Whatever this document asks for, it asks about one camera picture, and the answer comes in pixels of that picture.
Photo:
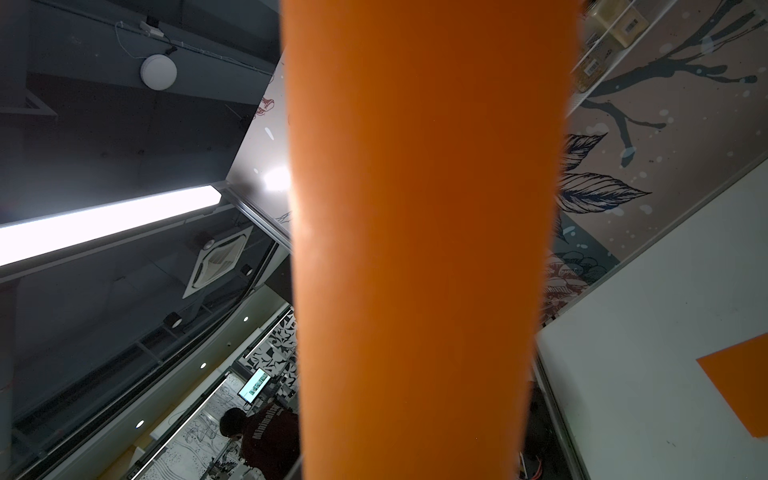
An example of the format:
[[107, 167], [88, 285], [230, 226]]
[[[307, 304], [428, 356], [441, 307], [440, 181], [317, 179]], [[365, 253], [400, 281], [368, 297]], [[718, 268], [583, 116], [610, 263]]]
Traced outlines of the orange paper sheet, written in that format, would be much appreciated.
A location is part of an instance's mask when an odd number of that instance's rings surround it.
[[767, 437], [767, 334], [701, 357], [699, 366], [754, 438]]
[[287, 1], [303, 473], [513, 479], [574, 1]]

